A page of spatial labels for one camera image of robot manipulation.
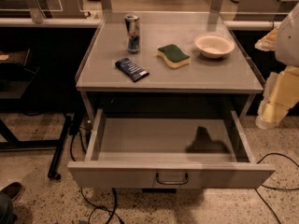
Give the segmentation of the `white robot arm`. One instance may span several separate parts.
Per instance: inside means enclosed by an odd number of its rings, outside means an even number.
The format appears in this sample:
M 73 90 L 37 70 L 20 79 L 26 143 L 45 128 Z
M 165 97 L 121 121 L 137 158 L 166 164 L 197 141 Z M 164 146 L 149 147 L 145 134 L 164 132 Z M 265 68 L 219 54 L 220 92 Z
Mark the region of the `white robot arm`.
M 276 60 L 286 65 L 279 74 L 271 72 L 265 82 L 255 123 L 268 130 L 278 126 L 299 103 L 299 5 L 279 27 L 261 38 L 255 48 L 274 51 Z

